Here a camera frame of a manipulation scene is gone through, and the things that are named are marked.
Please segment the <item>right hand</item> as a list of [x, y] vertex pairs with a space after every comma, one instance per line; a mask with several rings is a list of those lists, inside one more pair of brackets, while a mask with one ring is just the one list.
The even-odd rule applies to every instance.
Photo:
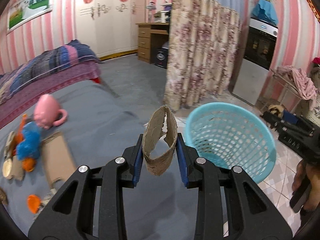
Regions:
[[295, 213], [301, 209], [314, 211], [319, 205], [319, 166], [312, 166], [302, 160], [292, 183], [293, 195], [290, 206]]

